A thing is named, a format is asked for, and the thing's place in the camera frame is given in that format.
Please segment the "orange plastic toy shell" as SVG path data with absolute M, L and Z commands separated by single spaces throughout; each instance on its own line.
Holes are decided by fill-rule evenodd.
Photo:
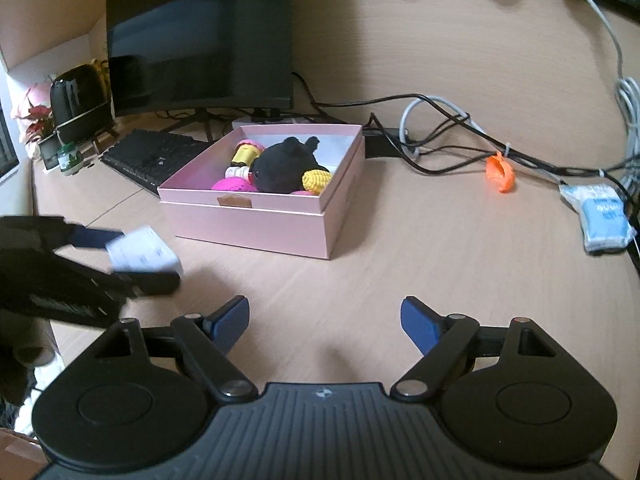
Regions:
M 500 152 L 486 159 L 485 177 L 500 193 L 510 193 L 515 188 L 515 172 Z

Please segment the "blue white tissue pack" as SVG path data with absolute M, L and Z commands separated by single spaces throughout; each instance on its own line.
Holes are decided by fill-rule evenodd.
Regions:
M 561 185 L 560 194 L 577 212 L 588 254 L 621 252 L 637 232 L 624 211 L 624 203 L 607 184 Z

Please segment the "black plush toy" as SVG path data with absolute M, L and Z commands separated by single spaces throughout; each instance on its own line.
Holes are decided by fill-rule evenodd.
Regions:
M 262 193 L 291 194 L 306 191 L 305 181 L 321 176 L 322 188 L 331 180 L 331 173 L 314 157 L 319 143 L 316 136 L 305 142 L 289 136 L 265 148 L 250 165 L 254 187 Z

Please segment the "red leaf plant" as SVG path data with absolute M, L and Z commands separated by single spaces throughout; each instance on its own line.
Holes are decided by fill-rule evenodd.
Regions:
M 50 136 L 54 130 L 52 108 L 44 104 L 34 105 L 27 102 L 24 110 L 16 110 L 14 118 L 19 122 L 26 122 L 25 130 L 20 134 L 21 144 L 39 142 Z

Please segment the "magenta round toy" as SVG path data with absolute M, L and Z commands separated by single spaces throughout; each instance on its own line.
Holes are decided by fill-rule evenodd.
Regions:
M 210 189 L 217 192 L 232 193 L 257 192 L 255 185 L 250 180 L 242 177 L 225 177 L 218 180 Z

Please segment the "black computer monitor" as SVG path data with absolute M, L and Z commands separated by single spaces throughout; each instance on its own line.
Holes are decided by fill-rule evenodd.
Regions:
M 293 104 L 291 0 L 106 0 L 116 116 Z

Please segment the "white paper card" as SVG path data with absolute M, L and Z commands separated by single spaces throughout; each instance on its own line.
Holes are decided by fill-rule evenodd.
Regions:
M 183 274 L 179 257 L 150 226 L 142 226 L 111 240 L 105 249 L 116 272 Z

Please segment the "pink cardboard box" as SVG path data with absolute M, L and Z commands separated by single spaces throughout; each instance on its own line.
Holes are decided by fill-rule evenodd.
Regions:
M 266 148 L 290 136 L 319 140 L 314 156 L 332 180 L 318 196 L 217 191 L 236 146 L 250 140 Z M 244 125 L 209 145 L 158 187 L 163 211 L 178 237 L 280 252 L 331 257 L 363 170 L 358 125 Z

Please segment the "doll with gold hat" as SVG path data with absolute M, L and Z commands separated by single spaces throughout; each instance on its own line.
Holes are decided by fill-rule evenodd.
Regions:
M 265 147 L 256 141 L 248 139 L 240 141 L 236 144 L 230 165 L 224 172 L 224 176 L 251 181 L 250 167 L 263 151 L 265 151 Z

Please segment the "green small jar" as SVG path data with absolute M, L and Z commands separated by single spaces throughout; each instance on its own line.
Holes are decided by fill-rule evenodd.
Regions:
M 84 166 L 84 156 L 75 143 L 66 143 L 56 153 L 58 166 L 63 176 L 77 174 Z

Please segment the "black round appliance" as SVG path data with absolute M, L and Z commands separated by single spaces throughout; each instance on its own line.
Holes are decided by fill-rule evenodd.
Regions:
M 96 144 L 103 133 L 118 138 L 107 60 L 93 60 L 58 75 L 50 87 L 50 103 L 62 145 Z

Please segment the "yellow corn toy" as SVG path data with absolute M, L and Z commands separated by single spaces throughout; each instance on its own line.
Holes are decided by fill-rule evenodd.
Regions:
M 311 195 L 318 196 L 329 185 L 332 174 L 322 169 L 308 170 L 302 175 L 303 190 Z

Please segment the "black keyboard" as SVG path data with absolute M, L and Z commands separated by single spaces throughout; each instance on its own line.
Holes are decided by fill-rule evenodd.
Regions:
M 168 132 L 134 129 L 106 150 L 100 161 L 158 196 L 158 188 L 209 148 L 209 144 Z

